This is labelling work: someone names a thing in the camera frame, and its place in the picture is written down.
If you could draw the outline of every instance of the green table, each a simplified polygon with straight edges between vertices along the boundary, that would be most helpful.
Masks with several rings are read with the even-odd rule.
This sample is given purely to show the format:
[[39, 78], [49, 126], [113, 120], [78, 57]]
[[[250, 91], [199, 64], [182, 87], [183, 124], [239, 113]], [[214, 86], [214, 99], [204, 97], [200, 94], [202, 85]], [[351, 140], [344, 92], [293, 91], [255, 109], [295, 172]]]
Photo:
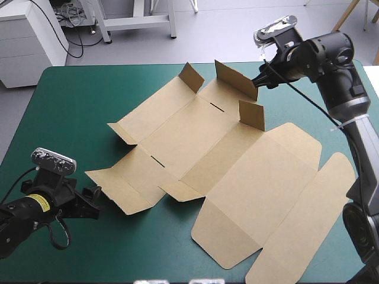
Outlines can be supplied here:
[[[259, 63], [229, 65], [252, 78], [257, 75]], [[361, 64], [356, 65], [372, 100], [371, 120], [379, 129], [378, 98]], [[205, 84], [216, 75], [213, 64], [194, 64], [194, 67], [205, 78]], [[36, 147], [76, 159], [78, 169], [74, 177], [78, 179], [79, 190], [94, 185], [85, 170], [110, 167], [131, 149], [106, 123], [126, 115], [181, 68], [181, 64], [48, 68], [0, 167], [1, 192], [5, 193], [32, 166], [30, 153]], [[316, 85], [308, 79], [295, 85], [323, 105]], [[262, 88], [259, 102], [267, 106], [268, 130], [291, 121], [322, 142], [321, 166], [336, 151], [351, 159], [342, 134], [331, 133], [331, 123], [288, 86], [271, 91]], [[15, 191], [10, 199], [20, 196]], [[0, 281], [187, 282], [197, 277], [223, 277], [228, 282], [243, 282], [257, 253], [233, 269], [224, 270], [192, 241], [191, 228], [202, 202], [178, 203], [165, 196], [152, 209], [126, 216], [102, 196], [98, 202], [101, 206], [98, 221], [68, 220], [73, 235], [70, 248], [55, 250], [48, 241], [47, 229], [43, 228], [9, 258], [0, 260]], [[301, 282], [346, 281], [361, 266], [339, 218]]]

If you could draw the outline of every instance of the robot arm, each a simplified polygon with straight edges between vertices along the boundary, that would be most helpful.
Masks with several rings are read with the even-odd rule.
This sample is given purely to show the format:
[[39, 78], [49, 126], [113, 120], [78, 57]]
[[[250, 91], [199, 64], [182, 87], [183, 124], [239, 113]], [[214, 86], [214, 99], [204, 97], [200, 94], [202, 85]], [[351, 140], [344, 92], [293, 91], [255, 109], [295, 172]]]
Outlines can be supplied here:
[[350, 283], [360, 283], [358, 277], [379, 283], [379, 138], [367, 115], [370, 99], [352, 63], [354, 47], [340, 32], [303, 41], [296, 23], [295, 16], [286, 16], [254, 33], [258, 47], [275, 44], [278, 50], [253, 83], [272, 89], [308, 77], [319, 88], [329, 119], [341, 122], [359, 175], [347, 193], [353, 202], [344, 206], [343, 221], [366, 264]]
[[[33, 181], [22, 183], [21, 192], [26, 196], [0, 204], [0, 259], [8, 257], [31, 233], [42, 227], [49, 229], [50, 242], [56, 249], [66, 249], [70, 246], [71, 236], [63, 219], [97, 219], [99, 216], [99, 209], [92, 202], [99, 196], [101, 188], [85, 188], [80, 194], [75, 190], [76, 179], [66, 178], [76, 170], [74, 160], [43, 148], [37, 148], [31, 159], [38, 172]], [[65, 245], [54, 239], [50, 226], [54, 220], [66, 233]]]

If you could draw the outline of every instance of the brown cardboard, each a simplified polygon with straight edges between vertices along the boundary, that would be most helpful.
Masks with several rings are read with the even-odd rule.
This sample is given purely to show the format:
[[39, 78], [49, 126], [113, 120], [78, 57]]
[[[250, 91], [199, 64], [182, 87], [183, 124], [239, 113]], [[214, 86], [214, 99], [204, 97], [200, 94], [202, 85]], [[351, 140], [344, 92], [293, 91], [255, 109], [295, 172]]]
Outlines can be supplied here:
[[136, 146], [113, 167], [86, 174], [127, 215], [153, 207], [164, 196], [156, 183], [175, 180], [143, 148]]
[[[263, 247], [319, 165], [321, 144], [294, 124], [255, 137], [209, 191], [192, 229], [193, 239], [225, 269]], [[209, 207], [220, 211], [217, 222]]]
[[246, 283], [296, 283], [341, 213], [354, 180], [349, 160], [335, 153], [269, 237]]
[[[164, 194], [159, 185], [171, 186], [184, 200], [202, 197], [203, 194], [178, 180], [229, 131], [235, 132], [235, 127], [242, 129], [237, 126], [241, 123], [236, 118], [239, 104], [245, 105], [246, 123], [264, 129], [263, 107], [255, 105], [258, 92], [251, 81], [219, 62], [216, 62], [216, 70], [218, 77], [197, 95], [204, 79], [187, 63], [177, 77], [131, 113], [108, 124], [126, 143], [137, 145], [133, 151], [138, 155], [127, 154], [111, 169], [87, 174], [126, 214], [154, 206]], [[142, 161], [144, 167], [136, 166]], [[139, 181], [145, 179], [149, 182], [142, 185]], [[117, 194], [111, 189], [115, 180]], [[128, 201], [125, 196], [131, 192], [139, 198]]]
[[[285, 222], [294, 228], [298, 221], [286, 216], [294, 208], [301, 214], [308, 210], [313, 200], [303, 196], [311, 189], [329, 188], [324, 183], [337, 177], [332, 186], [339, 190], [327, 193], [336, 201], [330, 205], [334, 217], [341, 210], [340, 193], [348, 189], [354, 173], [341, 154], [318, 172], [321, 145], [294, 124], [265, 132], [264, 108], [256, 104], [258, 91], [252, 82], [220, 62], [215, 65], [217, 78], [199, 94], [204, 80], [187, 63], [135, 110], [109, 124], [126, 143], [137, 146], [110, 169], [87, 175], [126, 214], [154, 206], [165, 192], [178, 201], [206, 196], [193, 239], [226, 269], [264, 246], [271, 252], [262, 254], [258, 264], [263, 264], [252, 269], [251, 282], [269, 283], [259, 281], [261, 270], [284, 260], [274, 259], [270, 236], [284, 231]], [[318, 224], [315, 216], [310, 218]], [[283, 272], [289, 269], [289, 276], [277, 277], [293, 281], [302, 273], [333, 220], [327, 218], [315, 234], [300, 269], [286, 266]], [[296, 238], [291, 231], [284, 234]]]

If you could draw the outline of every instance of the white cabinet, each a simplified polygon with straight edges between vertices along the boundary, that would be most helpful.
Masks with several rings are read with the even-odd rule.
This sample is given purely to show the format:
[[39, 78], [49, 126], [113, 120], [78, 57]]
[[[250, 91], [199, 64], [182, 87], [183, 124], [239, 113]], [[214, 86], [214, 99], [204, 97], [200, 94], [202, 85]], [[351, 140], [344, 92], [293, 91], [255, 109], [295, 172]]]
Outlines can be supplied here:
[[[68, 42], [47, 0], [34, 0], [52, 22], [66, 49]], [[7, 88], [38, 84], [50, 66], [64, 66], [66, 52], [42, 12], [28, 0], [0, 8], [0, 80]]]

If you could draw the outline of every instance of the cable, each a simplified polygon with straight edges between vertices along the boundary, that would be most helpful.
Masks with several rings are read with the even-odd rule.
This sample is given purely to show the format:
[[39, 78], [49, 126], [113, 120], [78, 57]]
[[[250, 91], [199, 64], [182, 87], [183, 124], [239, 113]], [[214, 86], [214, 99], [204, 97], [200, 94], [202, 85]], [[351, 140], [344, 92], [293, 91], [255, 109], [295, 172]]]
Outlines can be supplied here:
[[[76, 45], [76, 46], [82, 46], [82, 45], [77, 44], [77, 43], [74, 43], [73, 41], [70, 41], [70, 40], [68, 40], [68, 39], [67, 39], [67, 41], [68, 41], [69, 43], [72, 43], [72, 44]], [[97, 45], [98, 43], [100, 43], [101, 41], [102, 41], [102, 37], [101, 37], [97, 42], [95, 42], [95, 43], [92, 43], [92, 44], [83, 44], [83, 46], [84, 46], [84, 47], [95, 46], [95, 45]]]
[[62, 227], [63, 231], [66, 234], [66, 238], [67, 238], [66, 245], [61, 245], [61, 244], [57, 243], [57, 241], [56, 241], [56, 239], [54, 237], [54, 234], [53, 234], [52, 226], [49, 223], [43, 223], [42, 225], [46, 226], [47, 229], [49, 230], [49, 239], [50, 239], [50, 242], [53, 245], [53, 247], [55, 247], [58, 250], [65, 250], [66, 248], [68, 248], [71, 245], [71, 239], [72, 238], [71, 238], [71, 233], [69, 231], [69, 228], [68, 228], [67, 224], [60, 217], [61, 214], [62, 214], [62, 210], [60, 209], [58, 211], [57, 215], [55, 216], [55, 219], [57, 220], [57, 222], [59, 223], [59, 225]]
[[35, 167], [32, 167], [31, 169], [28, 169], [26, 172], [24, 172], [11, 186], [11, 188], [8, 190], [7, 194], [5, 194], [4, 198], [0, 202], [0, 205], [4, 204], [5, 200], [8, 198], [8, 196], [11, 194], [12, 190], [16, 186], [16, 184], [22, 179], [24, 176], [26, 176], [28, 173], [32, 172], [33, 170], [36, 170]]
[[335, 126], [338, 126], [338, 123], [318, 104], [316, 104], [314, 101], [312, 101], [307, 95], [302, 93], [299, 89], [297, 89], [295, 86], [293, 86], [289, 81], [284, 79], [274, 68], [271, 67], [271, 65], [267, 62], [266, 59], [263, 59], [263, 61], [266, 63], [267, 67], [273, 71], [284, 83], [286, 83], [291, 89], [299, 93], [304, 99], [309, 101], [314, 107], [316, 107], [319, 111], [321, 111]]
[[35, 5], [35, 6], [36, 6], [41, 12], [42, 12], [42, 14], [46, 17], [47, 21], [49, 22], [50, 26], [52, 27], [52, 29], [53, 29], [53, 31], [54, 31], [54, 33], [55, 33], [55, 36], [57, 37], [57, 39], [58, 39], [60, 45], [63, 47], [63, 49], [65, 50], [65, 52], [67, 52], [67, 54], [70, 55], [70, 56], [73, 57], [73, 58], [81, 58], [81, 57], [83, 56], [83, 54], [84, 54], [84, 47], [83, 47], [82, 38], [81, 38], [79, 32], [77, 31], [77, 32], [78, 32], [79, 41], [81, 42], [82, 52], [81, 52], [81, 55], [76, 56], [76, 55], [72, 55], [71, 53], [69, 53], [69, 51], [65, 48], [65, 46], [64, 46], [63, 43], [61, 42], [61, 40], [60, 40], [60, 38], [59, 38], [59, 36], [58, 36], [56, 30], [54, 29], [54, 26], [53, 26], [52, 22], [50, 21], [50, 19], [49, 19], [48, 16], [46, 15], [45, 11], [43, 11], [43, 9], [42, 9], [37, 3], [35, 3], [33, 0], [29, 0], [29, 1], [32, 2], [32, 3], [33, 3], [33, 4], [34, 4], [34, 5]]
[[[281, 79], [284, 83], [286, 83], [291, 89], [293, 89], [297, 93], [299, 93], [304, 99], [306, 99], [307, 101], [309, 101], [319, 111], [321, 111], [323, 114], [325, 114], [325, 116], [335, 126], [338, 126], [338, 123], [322, 107], [320, 107], [318, 104], [316, 104], [314, 101], [312, 101], [307, 95], [305, 95], [304, 93], [302, 93], [302, 91], [300, 91], [299, 89], [297, 89], [289, 81], [287, 81], [283, 76], [281, 76], [274, 68], [272, 68], [272, 66], [267, 62], [266, 59], [263, 59], [263, 61], [267, 65], [267, 68], [269, 68], [271, 71], [273, 71], [279, 77], [279, 79]], [[360, 161], [360, 158], [359, 158], [359, 155], [358, 155], [358, 148], [355, 145], [353, 139], [351, 139], [350, 135], [343, 128], [339, 128], [339, 129], [342, 131], [342, 133], [344, 133], [344, 135], [346, 136], [346, 139], [347, 139], [348, 143], [352, 146], [352, 148], [354, 150], [354, 154], [355, 154], [355, 158], [356, 158], [356, 163], [357, 163], [356, 171], [357, 171], [358, 179], [359, 179], [359, 195], [360, 195], [360, 200], [361, 200], [361, 207], [362, 207], [362, 210], [363, 210], [363, 214], [365, 216], [367, 216], [366, 215], [365, 207], [363, 205], [363, 191], [362, 191], [362, 179], [361, 179], [362, 164], [361, 164], [361, 161]]]
[[[61, 21], [68, 21], [69, 20], [69, 18], [67, 18], [66, 16], [63, 16], [63, 15], [60, 15], [60, 14], [55, 14], [55, 16], [61, 17], [61, 19], [59, 19], [60, 22]], [[96, 41], [95, 43], [91, 43], [91, 44], [78, 44], [78, 43], [74, 43], [73, 41], [70, 41], [68, 38], [67, 38], [67, 41], [69, 43], [72, 43], [72, 44], [76, 45], [76, 46], [88, 47], [88, 46], [95, 46], [98, 43], [100, 43], [102, 41], [102, 37], [98, 41]]]

